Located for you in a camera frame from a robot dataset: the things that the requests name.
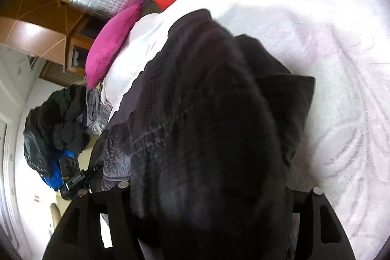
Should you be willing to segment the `black padded jacket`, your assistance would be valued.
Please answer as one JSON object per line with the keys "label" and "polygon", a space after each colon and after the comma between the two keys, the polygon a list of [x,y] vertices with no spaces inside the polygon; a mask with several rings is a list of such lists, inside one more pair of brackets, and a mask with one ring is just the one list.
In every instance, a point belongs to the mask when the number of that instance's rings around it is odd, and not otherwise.
{"label": "black padded jacket", "polygon": [[147,259],[286,259],[291,161],[315,79],[209,11],[176,21],[93,151],[130,184]]}

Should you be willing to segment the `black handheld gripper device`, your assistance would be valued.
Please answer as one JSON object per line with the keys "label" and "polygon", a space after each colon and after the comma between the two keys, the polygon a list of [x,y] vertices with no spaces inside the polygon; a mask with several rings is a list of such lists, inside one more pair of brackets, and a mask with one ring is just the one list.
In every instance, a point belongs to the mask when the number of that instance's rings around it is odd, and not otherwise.
{"label": "black handheld gripper device", "polygon": [[63,156],[59,160],[59,167],[63,185],[59,188],[61,197],[66,201],[71,201],[80,190],[89,190],[91,181],[102,171],[104,162],[100,161],[96,165],[81,170],[76,158]]}

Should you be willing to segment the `magenta pillow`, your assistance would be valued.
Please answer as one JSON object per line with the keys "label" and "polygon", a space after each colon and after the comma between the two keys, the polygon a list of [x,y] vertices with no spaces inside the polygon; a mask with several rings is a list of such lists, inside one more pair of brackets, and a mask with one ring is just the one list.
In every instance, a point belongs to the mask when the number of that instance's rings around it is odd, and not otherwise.
{"label": "magenta pillow", "polygon": [[122,10],[99,32],[88,51],[85,64],[88,88],[95,87],[106,76],[130,30],[140,19],[141,11],[141,3]]}

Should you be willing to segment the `brown wooden nightstand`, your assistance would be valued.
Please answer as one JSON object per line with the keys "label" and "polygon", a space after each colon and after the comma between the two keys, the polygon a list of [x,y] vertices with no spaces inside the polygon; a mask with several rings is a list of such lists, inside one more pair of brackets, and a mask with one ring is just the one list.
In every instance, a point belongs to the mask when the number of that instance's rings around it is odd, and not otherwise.
{"label": "brown wooden nightstand", "polygon": [[94,41],[82,33],[91,16],[57,0],[1,0],[1,44],[85,75],[75,58]]}

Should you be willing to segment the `white textured bedspread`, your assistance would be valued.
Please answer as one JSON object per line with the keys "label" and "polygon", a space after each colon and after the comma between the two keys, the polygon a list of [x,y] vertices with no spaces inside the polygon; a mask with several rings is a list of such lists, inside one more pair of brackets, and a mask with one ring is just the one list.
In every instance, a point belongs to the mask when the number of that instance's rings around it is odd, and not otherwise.
{"label": "white textured bedspread", "polygon": [[176,0],[124,42],[103,82],[113,110],[170,26],[198,9],[258,39],[292,73],[315,77],[290,185],[322,188],[356,258],[375,258],[389,238],[389,0]]}

